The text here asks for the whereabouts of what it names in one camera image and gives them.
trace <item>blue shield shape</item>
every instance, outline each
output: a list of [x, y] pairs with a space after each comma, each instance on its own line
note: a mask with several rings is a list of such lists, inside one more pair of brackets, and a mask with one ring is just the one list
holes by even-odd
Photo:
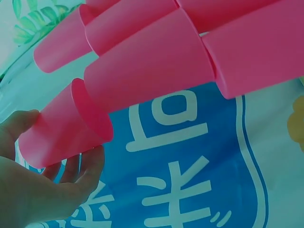
[[39, 225], [265, 227], [267, 191], [245, 114], [245, 97], [226, 100], [214, 83], [111, 114], [97, 190], [66, 221]]

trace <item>leaf print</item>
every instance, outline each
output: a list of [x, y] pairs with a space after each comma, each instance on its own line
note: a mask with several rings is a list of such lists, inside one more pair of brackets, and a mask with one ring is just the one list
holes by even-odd
[[13, 9], [16, 17], [19, 19], [21, 14], [21, 0], [13, 0]]
[[37, 32], [37, 28], [36, 28], [35, 24], [27, 17], [20, 18], [19, 22], [23, 26], [23, 28], [28, 29], [32, 32]]
[[46, 21], [44, 20], [43, 16], [41, 15], [40, 12], [38, 12], [37, 10], [36, 11], [33, 11], [33, 12], [30, 12], [28, 14], [38, 25], [40, 25], [41, 27], [45, 26], [46, 25]]
[[14, 42], [16, 44], [27, 44], [32, 41], [33, 35], [29, 34], [26, 30], [20, 28], [18, 25], [15, 25], [15, 37]]
[[39, 39], [45, 37], [50, 31], [54, 29], [55, 26], [46, 26], [42, 30], [40, 30], [40, 36]]
[[27, 0], [28, 1], [28, 7], [30, 9], [30, 11], [34, 11], [34, 10], [37, 10], [37, 1], [38, 0]]
[[68, 12], [68, 7], [66, 7], [66, 6], [56, 5], [56, 8], [58, 9], [59, 15], [62, 15], [64, 13]]
[[42, 8], [41, 12], [43, 15], [45, 15], [47, 18], [49, 18], [51, 21], [54, 21], [57, 19], [57, 14], [56, 12], [49, 6]]

